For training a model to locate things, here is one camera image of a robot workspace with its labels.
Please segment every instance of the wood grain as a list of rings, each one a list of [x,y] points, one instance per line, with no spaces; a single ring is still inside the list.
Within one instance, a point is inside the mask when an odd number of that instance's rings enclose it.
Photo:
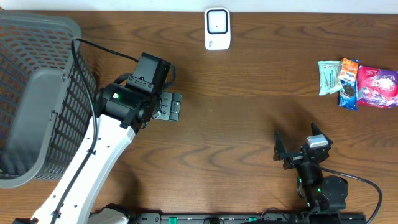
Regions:
[[[318,96],[317,66],[346,57],[398,70],[397,16],[234,13],[230,49],[208,51],[202,13],[40,13],[71,17],[86,39],[135,57],[149,52],[177,68],[172,91],[183,94],[180,121],[153,121],[137,135],[94,210],[108,203],[164,213],[305,207],[295,190],[296,172],[272,160],[273,131],[297,150],[313,121],[335,142],[322,165],[377,183],[384,201],[374,223],[398,220],[398,108],[339,108],[337,94]],[[92,47],[83,50],[100,86],[136,66]],[[369,217],[377,192],[348,181],[347,211]],[[0,190],[0,222],[30,217],[56,184]]]

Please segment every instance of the white plug-in device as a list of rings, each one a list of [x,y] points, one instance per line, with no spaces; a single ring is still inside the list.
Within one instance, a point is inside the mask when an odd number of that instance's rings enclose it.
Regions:
[[[208,50],[224,50],[231,45],[231,18],[226,8],[205,11],[205,46]]]

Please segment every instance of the blue snack package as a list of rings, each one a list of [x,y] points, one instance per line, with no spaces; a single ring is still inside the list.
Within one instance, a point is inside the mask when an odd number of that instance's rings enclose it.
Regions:
[[[357,110],[356,109],[356,81],[348,83],[344,80],[340,80],[343,85],[343,89],[339,92],[339,103],[338,105],[342,108]]]

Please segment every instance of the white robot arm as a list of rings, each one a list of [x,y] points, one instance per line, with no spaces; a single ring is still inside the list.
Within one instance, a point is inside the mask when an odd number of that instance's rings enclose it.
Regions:
[[[98,45],[79,38],[72,40],[72,55],[82,75],[74,54],[75,40]],[[90,100],[97,125],[91,118],[83,142],[61,181],[29,223],[122,224],[129,221],[128,215],[107,208],[99,215],[90,218],[89,215],[114,163],[138,131],[144,129],[152,119],[178,121],[182,100],[179,93],[164,92],[175,80],[173,65],[147,53],[142,53],[139,60],[134,60],[138,62],[134,74],[122,75],[114,83],[102,88],[96,96],[95,105]],[[173,79],[165,83],[170,68]],[[125,80],[126,86],[120,85]],[[98,132],[96,143],[93,142],[95,128]]]
[[[135,132],[131,127],[120,127],[120,121],[106,115],[98,119],[98,140],[95,154],[88,159],[80,175],[70,189],[60,210],[56,224],[86,224],[94,201],[100,192],[114,163],[125,148],[132,142]],[[34,213],[32,220],[38,224],[51,223],[52,213],[57,207],[61,195],[75,175],[90,148],[93,137],[93,121],[86,132],[79,150],[71,161],[61,181],[45,203]],[[105,211],[101,216],[93,216],[89,223],[127,223],[128,217],[115,210]]]

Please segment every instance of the snack bag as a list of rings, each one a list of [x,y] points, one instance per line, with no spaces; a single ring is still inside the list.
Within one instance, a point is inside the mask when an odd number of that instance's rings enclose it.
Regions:
[[[319,95],[332,94],[341,90],[342,86],[337,79],[339,61],[318,62],[319,66]]]
[[[339,92],[338,105],[342,108],[357,110],[356,109],[356,82],[348,83],[341,80],[343,89]]]
[[[337,77],[347,83],[354,83],[356,80],[356,73],[358,71],[358,63],[352,60],[343,58],[340,62]]]
[[[398,72],[360,66],[358,103],[390,108],[398,104]]]

